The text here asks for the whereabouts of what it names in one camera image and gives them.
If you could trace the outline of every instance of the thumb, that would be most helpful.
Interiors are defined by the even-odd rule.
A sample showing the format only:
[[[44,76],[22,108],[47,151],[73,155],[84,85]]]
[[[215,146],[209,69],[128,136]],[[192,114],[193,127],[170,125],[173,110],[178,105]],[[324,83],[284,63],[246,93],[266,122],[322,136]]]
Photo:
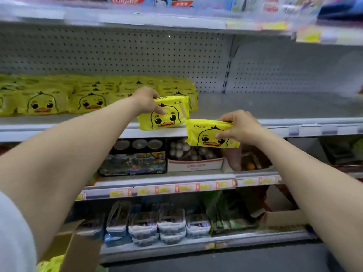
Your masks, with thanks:
[[[228,129],[216,134],[216,138],[232,138],[232,130]]]
[[[157,114],[165,114],[165,110],[162,107],[160,107],[159,105],[157,105],[155,107],[154,112],[156,112]]]

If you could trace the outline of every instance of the box of light bulbs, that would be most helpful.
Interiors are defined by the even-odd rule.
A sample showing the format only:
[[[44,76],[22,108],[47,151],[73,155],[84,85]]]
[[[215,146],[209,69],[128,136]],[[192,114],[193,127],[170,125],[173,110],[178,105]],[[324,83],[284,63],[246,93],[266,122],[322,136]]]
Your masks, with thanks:
[[[187,138],[170,139],[167,151],[168,172],[221,169],[223,157],[220,149],[190,146]]]

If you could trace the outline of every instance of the person's left arm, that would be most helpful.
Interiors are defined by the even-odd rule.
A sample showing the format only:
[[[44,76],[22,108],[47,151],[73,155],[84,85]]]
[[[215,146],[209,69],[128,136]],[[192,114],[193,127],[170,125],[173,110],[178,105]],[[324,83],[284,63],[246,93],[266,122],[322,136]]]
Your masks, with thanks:
[[[0,191],[17,206],[34,237],[38,258],[70,207],[129,122],[141,113],[163,114],[148,87],[101,110],[40,134],[0,156]]]

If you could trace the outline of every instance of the hand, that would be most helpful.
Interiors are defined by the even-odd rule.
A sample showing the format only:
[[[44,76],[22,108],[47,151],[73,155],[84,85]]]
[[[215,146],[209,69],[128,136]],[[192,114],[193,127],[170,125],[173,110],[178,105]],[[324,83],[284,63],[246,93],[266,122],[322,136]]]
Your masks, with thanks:
[[[151,112],[165,114],[165,110],[155,102],[154,99],[159,98],[159,94],[152,88],[143,86],[137,89],[130,97],[136,100],[139,114],[148,114]]]
[[[268,130],[262,127],[251,113],[243,110],[222,115],[219,121],[232,122],[233,127],[218,133],[216,138],[233,138],[239,142],[256,146],[261,135],[268,133]]]

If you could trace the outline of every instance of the orange beak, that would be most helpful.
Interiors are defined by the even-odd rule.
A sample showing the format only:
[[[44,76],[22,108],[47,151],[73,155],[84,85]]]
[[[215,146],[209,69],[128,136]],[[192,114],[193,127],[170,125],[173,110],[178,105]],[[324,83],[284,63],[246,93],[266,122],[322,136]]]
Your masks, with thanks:
[[[86,107],[87,110],[95,110],[95,109],[100,109],[100,108],[101,108],[101,106],[99,106],[99,105],[92,105],[92,106]]]
[[[204,145],[206,146],[215,146],[215,147],[220,147],[222,144],[218,144],[216,142],[203,142]]]
[[[175,124],[175,122],[164,122],[164,123],[158,125],[158,127],[171,126],[171,125],[174,125],[174,124]]]
[[[37,112],[51,112],[52,109],[47,109],[47,108],[39,108],[39,109],[36,109],[34,110],[36,113]]]

